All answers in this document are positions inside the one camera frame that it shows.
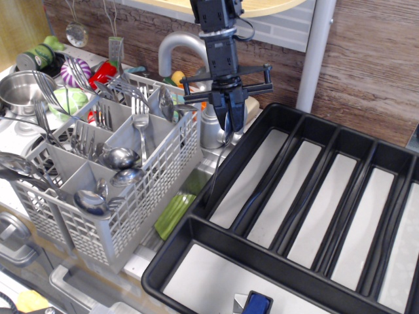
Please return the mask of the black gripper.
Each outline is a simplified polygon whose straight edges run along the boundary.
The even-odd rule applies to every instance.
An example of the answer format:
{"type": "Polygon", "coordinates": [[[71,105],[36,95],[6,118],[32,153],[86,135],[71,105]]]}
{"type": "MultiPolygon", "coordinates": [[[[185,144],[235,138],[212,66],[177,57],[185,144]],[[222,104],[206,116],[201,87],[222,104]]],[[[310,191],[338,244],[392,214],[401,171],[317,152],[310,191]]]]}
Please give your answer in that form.
{"type": "Polygon", "coordinates": [[[248,96],[269,93],[273,91],[270,77],[272,66],[239,65],[236,47],[236,29],[204,33],[199,37],[205,42],[209,69],[203,75],[186,77],[181,80],[185,95],[185,103],[209,101],[222,130],[225,130],[225,120],[230,104],[230,121],[234,132],[240,131],[245,123],[245,101],[248,96]],[[264,82],[244,85],[241,77],[254,73],[262,73],[264,82]],[[211,82],[207,92],[191,93],[189,84],[192,82],[211,82]]]}

